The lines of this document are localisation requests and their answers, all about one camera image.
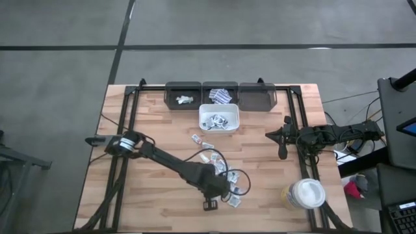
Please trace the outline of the white paper sheet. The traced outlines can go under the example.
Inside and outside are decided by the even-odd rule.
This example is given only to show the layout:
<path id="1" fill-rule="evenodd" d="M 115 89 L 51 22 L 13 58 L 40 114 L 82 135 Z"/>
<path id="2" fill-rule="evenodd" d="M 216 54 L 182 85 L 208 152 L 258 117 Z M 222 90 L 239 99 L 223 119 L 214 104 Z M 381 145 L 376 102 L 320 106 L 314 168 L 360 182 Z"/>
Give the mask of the white paper sheet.
<path id="1" fill-rule="evenodd" d="M 334 155 L 338 166 L 353 161 L 357 158 L 355 155 L 349 155 L 341 151 L 334 151 Z"/>

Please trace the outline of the monitor with blue screen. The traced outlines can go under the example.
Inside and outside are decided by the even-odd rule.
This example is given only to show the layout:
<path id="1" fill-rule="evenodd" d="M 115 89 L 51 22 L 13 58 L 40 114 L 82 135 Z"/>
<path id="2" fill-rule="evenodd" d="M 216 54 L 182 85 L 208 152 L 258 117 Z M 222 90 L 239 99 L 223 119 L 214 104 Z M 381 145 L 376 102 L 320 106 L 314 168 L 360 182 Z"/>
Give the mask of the monitor with blue screen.
<path id="1" fill-rule="evenodd" d="M 396 130 L 401 133 L 416 137 L 416 117 L 399 124 L 396 127 Z"/>

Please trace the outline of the disinfecting wipes canister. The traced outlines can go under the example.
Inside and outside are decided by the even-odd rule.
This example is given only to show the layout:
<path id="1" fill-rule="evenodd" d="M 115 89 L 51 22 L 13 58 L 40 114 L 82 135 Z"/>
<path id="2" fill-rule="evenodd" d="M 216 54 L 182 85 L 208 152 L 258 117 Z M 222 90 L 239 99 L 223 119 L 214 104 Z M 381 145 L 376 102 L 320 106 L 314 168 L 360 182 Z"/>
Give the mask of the disinfecting wipes canister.
<path id="1" fill-rule="evenodd" d="M 326 192 L 320 181 L 302 179 L 286 186 L 280 197 L 284 206 L 290 210 L 316 209 L 326 201 Z"/>

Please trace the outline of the grey metal stand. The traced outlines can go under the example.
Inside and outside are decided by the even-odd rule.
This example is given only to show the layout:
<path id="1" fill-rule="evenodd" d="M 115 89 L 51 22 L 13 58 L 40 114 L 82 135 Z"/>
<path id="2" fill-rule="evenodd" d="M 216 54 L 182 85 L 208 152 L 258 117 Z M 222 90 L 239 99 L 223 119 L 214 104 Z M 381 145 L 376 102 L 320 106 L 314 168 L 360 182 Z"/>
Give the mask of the grey metal stand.
<path id="1" fill-rule="evenodd" d="M 32 166 L 51 168 L 51 161 L 20 153 L 2 143 L 0 130 L 0 234 L 9 234 Z"/>

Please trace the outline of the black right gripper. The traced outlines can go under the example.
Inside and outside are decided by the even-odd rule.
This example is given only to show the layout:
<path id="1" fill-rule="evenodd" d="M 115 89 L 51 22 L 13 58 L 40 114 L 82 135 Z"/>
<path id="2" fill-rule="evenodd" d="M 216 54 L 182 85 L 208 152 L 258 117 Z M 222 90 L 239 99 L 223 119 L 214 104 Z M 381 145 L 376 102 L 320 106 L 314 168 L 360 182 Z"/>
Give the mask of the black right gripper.
<path id="1" fill-rule="evenodd" d="M 284 117 L 284 124 L 278 130 L 266 133 L 266 137 L 271 137 L 271 139 L 279 143 L 278 155 L 280 159 L 285 160 L 287 158 L 287 144 L 292 144 L 298 135 L 298 130 L 293 124 L 292 118 L 290 116 Z"/>

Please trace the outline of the black keyboard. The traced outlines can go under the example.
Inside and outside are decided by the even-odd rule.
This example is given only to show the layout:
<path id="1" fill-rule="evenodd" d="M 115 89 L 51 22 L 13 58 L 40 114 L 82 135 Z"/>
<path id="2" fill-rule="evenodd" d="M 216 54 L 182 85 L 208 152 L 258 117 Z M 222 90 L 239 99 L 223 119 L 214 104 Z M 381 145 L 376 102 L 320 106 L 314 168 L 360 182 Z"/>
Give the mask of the black keyboard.
<path id="1" fill-rule="evenodd" d="M 416 201 L 392 204 L 387 210 L 394 234 L 416 234 Z"/>

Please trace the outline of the white plastic bin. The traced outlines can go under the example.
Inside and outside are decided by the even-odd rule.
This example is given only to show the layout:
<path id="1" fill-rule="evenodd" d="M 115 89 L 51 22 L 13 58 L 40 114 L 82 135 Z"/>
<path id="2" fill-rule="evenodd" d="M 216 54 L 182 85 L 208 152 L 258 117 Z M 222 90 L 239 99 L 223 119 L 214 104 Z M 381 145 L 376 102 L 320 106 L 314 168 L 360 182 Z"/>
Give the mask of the white plastic bin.
<path id="1" fill-rule="evenodd" d="M 202 126 L 203 122 L 215 115 L 221 115 L 229 123 L 227 129 L 218 129 L 216 126 L 210 130 L 205 130 Z M 205 134 L 231 134 L 240 126 L 239 108 L 236 104 L 203 104 L 199 108 L 199 127 Z"/>

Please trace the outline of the black side desk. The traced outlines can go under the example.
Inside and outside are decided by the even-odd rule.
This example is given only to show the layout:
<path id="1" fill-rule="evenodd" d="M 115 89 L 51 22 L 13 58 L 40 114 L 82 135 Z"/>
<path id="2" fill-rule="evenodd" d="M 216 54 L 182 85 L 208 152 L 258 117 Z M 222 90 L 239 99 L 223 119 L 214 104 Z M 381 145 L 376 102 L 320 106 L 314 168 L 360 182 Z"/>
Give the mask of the black side desk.
<path id="1" fill-rule="evenodd" d="M 416 136 L 397 127 L 416 118 L 416 83 L 405 88 L 397 79 L 379 79 L 378 91 L 387 145 L 339 166 L 342 177 L 375 168 L 382 207 L 416 210 Z"/>

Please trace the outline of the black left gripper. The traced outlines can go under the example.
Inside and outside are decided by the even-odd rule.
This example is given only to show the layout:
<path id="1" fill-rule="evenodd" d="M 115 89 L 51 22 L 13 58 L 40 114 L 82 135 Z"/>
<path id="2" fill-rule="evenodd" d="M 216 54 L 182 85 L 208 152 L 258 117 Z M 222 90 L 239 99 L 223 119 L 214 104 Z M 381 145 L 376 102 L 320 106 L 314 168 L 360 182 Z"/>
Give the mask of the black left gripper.
<path id="1" fill-rule="evenodd" d="M 206 198 L 225 198 L 229 193 L 230 184 L 225 176 L 216 175 L 215 172 L 212 164 L 188 162 L 187 183 L 196 187 Z"/>

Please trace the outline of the black pole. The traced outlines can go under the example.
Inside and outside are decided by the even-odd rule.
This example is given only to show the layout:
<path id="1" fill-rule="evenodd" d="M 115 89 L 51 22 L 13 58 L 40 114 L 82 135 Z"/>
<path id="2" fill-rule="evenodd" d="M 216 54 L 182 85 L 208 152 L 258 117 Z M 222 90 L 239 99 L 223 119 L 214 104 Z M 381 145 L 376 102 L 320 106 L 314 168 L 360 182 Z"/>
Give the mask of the black pole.
<path id="1" fill-rule="evenodd" d="M 399 92 L 404 92 L 407 87 L 416 82 L 416 68 L 403 75 L 401 78 L 390 78 L 391 86 Z"/>

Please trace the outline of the grey plastic bin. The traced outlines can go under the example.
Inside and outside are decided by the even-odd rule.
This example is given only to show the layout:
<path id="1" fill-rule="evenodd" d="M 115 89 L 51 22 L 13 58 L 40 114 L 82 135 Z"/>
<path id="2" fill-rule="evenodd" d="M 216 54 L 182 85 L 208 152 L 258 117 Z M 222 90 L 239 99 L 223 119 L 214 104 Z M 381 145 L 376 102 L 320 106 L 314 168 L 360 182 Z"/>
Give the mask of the grey plastic bin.
<path id="1" fill-rule="evenodd" d="M 212 89 L 225 89 L 228 94 L 232 97 L 230 103 L 238 103 L 238 83 L 235 81 L 207 81 L 202 84 L 202 94 L 204 104 L 214 104 L 209 98 L 209 92 Z"/>
<path id="2" fill-rule="evenodd" d="M 238 97 L 242 111 L 269 112 L 277 103 L 276 87 L 272 83 L 241 83 Z"/>
<path id="3" fill-rule="evenodd" d="M 202 104 L 202 84 L 197 81 L 170 81 L 165 84 L 164 102 L 170 110 L 198 110 Z M 190 97 L 190 103 L 179 104 L 181 96 Z"/>

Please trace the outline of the black aluminium table frame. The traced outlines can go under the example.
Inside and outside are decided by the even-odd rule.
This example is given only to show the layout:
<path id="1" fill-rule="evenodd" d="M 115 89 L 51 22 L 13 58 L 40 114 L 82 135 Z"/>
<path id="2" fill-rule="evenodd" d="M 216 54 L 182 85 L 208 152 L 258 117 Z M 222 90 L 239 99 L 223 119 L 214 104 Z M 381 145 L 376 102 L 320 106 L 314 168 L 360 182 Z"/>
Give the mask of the black aluminium table frame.
<path id="1" fill-rule="evenodd" d="M 292 116 L 299 126 L 326 122 L 315 84 L 279 84 L 277 105 L 269 112 L 241 112 L 239 129 L 229 135 L 206 135 L 200 130 L 198 111 L 170 110 L 164 102 L 162 85 L 110 85 L 107 88 L 97 133 L 115 135 L 126 127 L 155 140 L 157 147 L 179 157 L 196 155 L 199 145 L 191 138 L 199 135 L 220 150 L 232 168 L 243 175 L 239 187 L 249 189 L 237 208 L 224 202 L 215 211 L 203 210 L 203 195 L 175 172 L 148 159 L 116 159 L 103 147 L 92 150 L 92 164 L 86 171 L 83 193 L 74 222 L 85 225 L 110 191 L 118 174 L 121 193 L 116 195 L 96 226 L 108 231 L 147 232 L 303 232 L 330 228 L 322 210 L 291 211 L 282 204 L 280 193 L 288 184 L 309 172 L 324 185 L 328 203 L 345 224 L 351 223 L 337 163 L 332 152 L 324 151 L 315 166 L 300 162 L 296 148 L 289 146 L 285 160 L 278 157 L 276 143 L 265 134 L 283 125 Z"/>

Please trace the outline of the red fabric item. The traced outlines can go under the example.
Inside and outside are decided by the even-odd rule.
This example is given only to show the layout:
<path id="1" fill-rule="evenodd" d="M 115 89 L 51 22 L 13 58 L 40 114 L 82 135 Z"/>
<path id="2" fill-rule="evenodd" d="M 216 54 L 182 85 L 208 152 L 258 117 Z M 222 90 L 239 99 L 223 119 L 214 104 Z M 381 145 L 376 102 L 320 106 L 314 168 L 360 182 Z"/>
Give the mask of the red fabric item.
<path id="1" fill-rule="evenodd" d="M 363 199 L 364 198 L 364 195 L 362 195 L 362 193 L 360 193 L 357 185 L 353 181 L 348 182 L 344 186 L 344 192 L 347 195 L 349 195 L 349 196 L 351 196 L 355 199 Z"/>

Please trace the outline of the grey fabric item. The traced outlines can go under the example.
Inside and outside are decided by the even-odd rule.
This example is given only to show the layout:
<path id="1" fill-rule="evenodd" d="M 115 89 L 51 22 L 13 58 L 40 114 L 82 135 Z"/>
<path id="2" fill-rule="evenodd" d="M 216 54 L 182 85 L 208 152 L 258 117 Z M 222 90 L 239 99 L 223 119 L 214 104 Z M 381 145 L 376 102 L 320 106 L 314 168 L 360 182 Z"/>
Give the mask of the grey fabric item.
<path id="1" fill-rule="evenodd" d="M 365 175 L 363 174 L 357 174 L 355 176 L 355 184 L 357 189 L 361 192 L 361 193 L 366 193 L 368 191 L 368 180 L 366 178 Z"/>

